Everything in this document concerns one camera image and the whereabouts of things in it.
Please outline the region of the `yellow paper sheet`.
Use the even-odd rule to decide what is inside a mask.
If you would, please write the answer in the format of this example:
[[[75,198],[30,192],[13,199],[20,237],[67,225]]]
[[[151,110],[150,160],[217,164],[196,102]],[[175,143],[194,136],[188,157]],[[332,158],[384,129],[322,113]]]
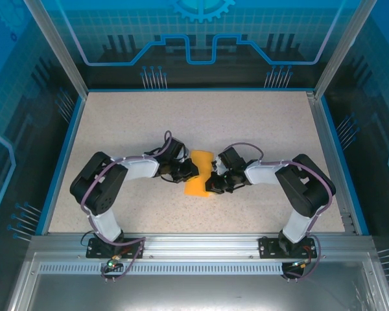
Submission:
[[[211,177],[213,153],[193,150],[191,160],[197,166],[199,175],[185,183],[184,194],[208,198],[210,193],[206,191],[206,181]]]

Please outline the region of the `steel tray sheet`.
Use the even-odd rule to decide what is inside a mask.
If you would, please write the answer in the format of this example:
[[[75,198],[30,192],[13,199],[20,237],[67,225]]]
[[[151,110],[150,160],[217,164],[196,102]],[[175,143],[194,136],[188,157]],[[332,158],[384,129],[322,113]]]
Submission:
[[[27,311],[377,311],[354,273],[286,281],[264,275],[41,275]]]

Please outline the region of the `blue table edge strip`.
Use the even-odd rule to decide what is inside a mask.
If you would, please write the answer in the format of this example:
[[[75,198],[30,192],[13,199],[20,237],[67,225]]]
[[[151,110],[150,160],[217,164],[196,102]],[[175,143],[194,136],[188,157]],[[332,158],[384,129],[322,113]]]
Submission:
[[[234,88],[171,88],[171,89],[89,89],[89,93],[159,93],[159,92],[201,92],[201,91],[281,91],[293,92],[304,91],[306,93],[314,93],[313,88],[262,88],[262,87],[234,87]]]
[[[327,116],[327,120],[328,120],[330,129],[331,129],[331,132],[333,134],[333,139],[334,139],[336,149],[338,152],[340,166],[342,168],[342,172],[344,173],[344,177],[346,179],[348,194],[351,196],[351,199],[353,202],[353,219],[354,219],[355,223],[357,224],[357,228],[358,228],[358,232],[359,232],[358,235],[368,236],[370,234],[370,232],[368,230],[368,226],[366,225],[366,221],[364,219],[362,208],[360,206],[360,202],[359,202],[359,199],[357,197],[357,193],[356,193],[353,181],[351,179],[351,175],[349,173],[348,165],[347,165],[346,159],[344,157],[343,149],[341,147],[341,144],[340,144],[340,141],[338,138],[338,134],[336,133],[336,128],[335,128],[335,125],[333,122],[333,118],[331,116],[331,112],[329,111],[329,107],[328,107],[327,102],[326,102],[324,97],[322,97],[319,101],[322,103],[322,105],[324,107],[325,114]]]
[[[54,208],[58,195],[60,193],[61,185],[64,179],[65,171],[71,155],[75,137],[80,124],[80,119],[84,111],[86,99],[79,97],[67,128],[65,139],[60,151],[60,155],[54,170],[54,174],[47,192],[41,216],[36,227],[35,235],[46,235],[53,217]]]

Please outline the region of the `blue panel with gear print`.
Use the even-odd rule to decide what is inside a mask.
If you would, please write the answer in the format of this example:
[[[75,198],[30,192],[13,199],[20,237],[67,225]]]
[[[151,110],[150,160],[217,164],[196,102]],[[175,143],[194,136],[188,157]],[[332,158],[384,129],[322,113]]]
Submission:
[[[311,89],[361,0],[33,0],[88,89]]]

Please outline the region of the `long aluminium mounting rail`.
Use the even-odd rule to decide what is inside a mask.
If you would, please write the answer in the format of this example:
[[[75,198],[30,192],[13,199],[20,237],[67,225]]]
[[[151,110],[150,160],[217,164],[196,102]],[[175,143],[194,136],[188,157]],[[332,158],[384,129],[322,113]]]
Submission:
[[[264,234],[148,234],[143,260],[157,261],[247,261],[258,260],[258,239]],[[86,248],[80,244],[81,234],[51,234],[35,236],[30,241],[28,259],[79,260]],[[317,252],[325,260],[347,260],[373,253],[370,236],[317,233],[321,247]]]

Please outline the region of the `short aluminium side rail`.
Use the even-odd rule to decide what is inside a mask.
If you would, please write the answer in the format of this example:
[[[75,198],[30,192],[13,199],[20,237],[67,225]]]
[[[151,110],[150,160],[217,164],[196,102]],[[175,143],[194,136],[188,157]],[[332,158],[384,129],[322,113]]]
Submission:
[[[333,139],[327,116],[322,103],[313,92],[306,92],[312,117],[316,126],[320,145],[324,155],[330,180],[334,183],[336,194],[334,206],[340,214],[340,222],[344,227],[344,235],[358,235],[357,224],[353,219],[353,202],[348,194],[347,183],[340,166],[338,152]]]

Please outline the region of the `aluminium enclosure post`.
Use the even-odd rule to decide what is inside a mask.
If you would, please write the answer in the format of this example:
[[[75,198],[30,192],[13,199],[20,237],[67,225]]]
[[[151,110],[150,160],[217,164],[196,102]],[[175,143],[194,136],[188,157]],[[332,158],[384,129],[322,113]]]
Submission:
[[[89,90],[63,39],[40,0],[23,0],[77,93],[86,100]]]
[[[372,12],[377,0],[360,0],[350,22],[348,23],[336,49],[328,61],[314,89],[314,99],[320,100],[332,82],[348,51],[354,44],[361,28]]]

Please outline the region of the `blue printed enclosure panel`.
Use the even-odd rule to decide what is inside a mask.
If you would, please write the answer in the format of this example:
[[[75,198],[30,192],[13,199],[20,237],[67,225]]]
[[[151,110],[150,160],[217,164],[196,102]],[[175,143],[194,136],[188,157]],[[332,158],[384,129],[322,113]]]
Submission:
[[[24,0],[0,0],[0,311],[49,209],[81,101]]]
[[[356,198],[389,285],[389,0],[377,0],[325,92]]]

